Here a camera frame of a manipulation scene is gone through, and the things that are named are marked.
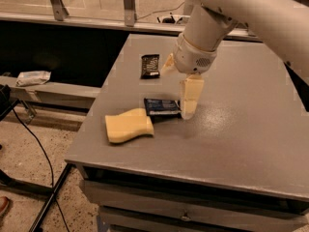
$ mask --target black cable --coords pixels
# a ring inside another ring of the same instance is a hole
[[[142,17],[137,18],[137,20],[146,18],[146,17],[148,17],[148,16],[150,16],[150,15],[153,15],[153,14],[156,14],[156,13],[172,12],[172,11],[175,11],[175,10],[179,9],[183,4],[184,4],[184,2],[180,3],[180,5],[179,5],[177,8],[175,8],[175,9],[151,12],[150,14],[146,14],[146,15],[144,15],[144,16],[142,16]]]
[[[66,223],[65,216],[64,216],[64,214],[63,214],[63,212],[62,212],[62,210],[61,210],[61,208],[60,208],[60,205],[59,205],[58,200],[57,200],[56,197],[55,197],[55,201],[56,201],[56,204],[57,204],[57,206],[58,206],[59,212],[60,212],[60,214],[61,214],[62,220],[64,221],[64,224],[65,224],[65,226],[66,226],[66,228],[67,228],[67,231],[70,232],[70,230],[69,230],[69,228],[68,228],[68,225],[67,225],[67,223]]]
[[[53,171],[53,168],[52,168],[50,159],[49,159],[49,157],[48,157],[48,155],[47,155],[47,153],[46,153],[44,147],[42,146],[42,144],[41,144],[41,142],[39,141],[39,139],[35,136],[35,134],[34,134],[33,132],[31,132],[31,130],[20,120],[19,116],[18,116],[17,113],[15,112],[15,110],[14,110],[14,108],[12,107],[12,105],[11,105],[10,102],[9,102],[9,104],[10,104],[10,106],[11,106],[11,108],[12,108],[12,111],[14,112],[15,117],[16,117],[17,120],[19,121],[19,123],[20,123],[25,129],[27,129],[27,130],[36,138],[37,142],[39,143],[39,145],[40,145],[40,147],[41,147],[41,149],[42,149],[42,151],[43,151],[43,153],[44,153],[44,155],[45,155],[45,157],[46,157],[46,159],[47,159],[47,161],[48,161],[48,164],[49,164],[49,167],[50,167],[50,173],[51,173],[51,186],[52,186],[52,188],[54,188],[54,171]],[[63,212],[62,212],[62,210],[61,210],[61,208],[60,208],[60,205],[59,205],[59,203],[58,203],[57,197],[55,196],[54,199],[55,199],[55,202],[56,202],[56,204],[57,204],[57,206],[58,206],[58,209],[59,209],[59,212],[60,212],[61,217],[62,217],[62,219],[63,219],[63,222],[64,222],[64,224],[65,224],[65,226],[66,226],[66,228],[67,228],[67,231],[70,232],[70,230],[69,230],[69,228],[68,228],[68,225],[67,225],[67,222],[66,222],[66,219],[65,219],[65,216],[64,216],[64,214],[63,214]]]
[[[20,120],[19,116],[17,115],[17,113],[15,112],[15,110],[12,108],[12,111],[14,112],[14,115],[15,117],[17,118],[17,120],[19,121],[19,123],[25,128],[27,129],[37,140],[37,142],[39,143],[47,161],[48,161],[48,164],[49,164],[49,167],[50,167],[50,173],[51,173],[51,186],[54,188],[54,171],[53,171],[53,168],[52,168],[52,165],[50,163],[50,160],[49,160],[49,157],[45,151],[45,149],[43,148],[41,142],[39,141],[39,139],[35,136],[35,134],[33,132],[31,132],[31,130]]]

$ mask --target gray surface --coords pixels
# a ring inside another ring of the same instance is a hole
[[[130,35],[66,154],[75,164],[309,201],[309,117],[281,61],[261,43],[223,42],[195,117],[154,124],[154,138],[108,143],[104,115],[176,99],[181,74],[141,80],[140,57],[176,38]]]

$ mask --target floor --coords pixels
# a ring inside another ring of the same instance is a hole
[[[22,121],[28,116],[22,106],[15,109]],[[38,137],[51,161],[54,180],[58,180],[65,167],[64,154],[78,131],[85,114],[64,112],[55,109],[36,108],[37,116],[29,129]],[[50,187],[51,175],[41,148],[34,137],[22,127],[11,112],[0,122],[1,169],[10,177]],[[62,186],[58,202],[70,231],[97,231],[97,206],[88,202],[79,189],[81,176],[72,169]],[[43,200],[37,196],[26,196],[3,191],[0,196],[11,200],[9,211],[0,218],[0,231],[29,231],[37,217]],[[52,206],[42,224],[43,231],[67,231],[58,207]]]

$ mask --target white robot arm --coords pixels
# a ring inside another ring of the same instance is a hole
[[[184,12],[191,17],[173,50],[179,72],[206,72],[220,42],[240,22],[309,84],[308,7],[293,0],[185,0]]]

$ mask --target sponge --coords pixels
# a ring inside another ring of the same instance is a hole
[[[192,74],[181,81],[181,111],[184,120],[193,117],[204,87],[200,74]]]
[[[119,115],[106,115],[105,122],[111,143],[123,143],[143,134],[155,134],[152,120],[144,108],[132,109]]]

